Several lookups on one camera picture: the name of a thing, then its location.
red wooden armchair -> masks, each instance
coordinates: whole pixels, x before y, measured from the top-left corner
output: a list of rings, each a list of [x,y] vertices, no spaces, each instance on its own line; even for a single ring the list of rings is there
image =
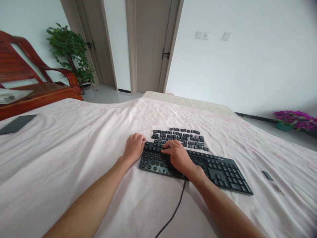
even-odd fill
[[[47,82],[43,82],[39,75],[11,46],[18,44],[30,60],[39,68]],[[70,86],[63,83],[54,83],[46,71],[55,70],[64,74]],[[0,88],[1,83],[24,79],[36,79],[38,84],[27,85],[13,90],[34,90],[29,96],[10,104],[0,104],[0,120],[19,115],[38,107],[65,99],[74,98],[83,101],[81,88],[76,76],[64,68],[48,67],[35,52],[31,44],[23,37],[11,36],[0,31]]]

keyboard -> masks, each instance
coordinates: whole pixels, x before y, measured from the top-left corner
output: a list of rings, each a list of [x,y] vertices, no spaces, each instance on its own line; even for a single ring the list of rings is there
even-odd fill
[[[161,154],[162,144],[146,142],[141,156],[139,169],[188,180],[171,164],[167,154]],[[240,169],[232,159],[210,154],[186,150],[192,162],[200,166],[205,175],[219,188],[232,192],[253,195],[253,192],[242,175]]]

purple flowers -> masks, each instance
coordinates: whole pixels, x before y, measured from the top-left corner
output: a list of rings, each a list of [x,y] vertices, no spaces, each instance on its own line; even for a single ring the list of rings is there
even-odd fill
[[[313,131],[317,128],[317,118],[309,116],[301,111],[279,111],[273,113],[276,116],[276,121],[286,126],[307,131]]]

floor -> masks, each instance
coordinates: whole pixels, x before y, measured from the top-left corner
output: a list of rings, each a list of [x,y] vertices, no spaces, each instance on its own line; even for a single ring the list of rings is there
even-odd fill
[[[83,95],[84,101],[94,103],[121,103],[129,100],[141,98],[143,93],[137,92],[135,94],[118,92],[114,87],[98,84],[95,86],[98,91],[88,87]],[[274,123],[259,121],[256,119],[241,117],[243,120],[252,125],[286,141],[303,146],[310,150],[317,152],[317,139],[296,130],[282,131],[275,127]]]
[[[259,121],[256,119],[241,117],[243,120],[251,123],[252,125],[270,133],[271,135],[280,137],[286,141],[292,142],[294,144],[300,145],[307,149],[317,152],[317,139],[307,135],[304,132],[299,132],[296,130],[282,131],[275,127],[274,123]]]
[[[137,92],[135,94],[123,93],[116,91],[115,87],[97,84],[95,88],[98,91],[87,87],[85,89],[85,95],[83,95],[84,101],[94,103],[121,103],[130,101],[133,99],[141,98],[144,93]]]

light switch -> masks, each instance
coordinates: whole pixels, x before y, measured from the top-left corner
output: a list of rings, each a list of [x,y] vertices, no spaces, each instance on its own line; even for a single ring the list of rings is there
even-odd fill
[[[229,38],[230,38],[230,36],[231,36],[231,32],[225,32],[225,34],[224,34],[224,36],[223,36],[222,40],[224,40],[224,41],[228,41],[228,40],[229,40]]]
[[[201,39],[201,37],[202,37],[202,34],[203,34],[203,32],[202,31],[197,31],[197,33],[196,33],[196,39]]]
[[[210,36],[210,31],[205,31],[204,32],[204,36],[202,37],[203,40],[208,40],[209,36]]]

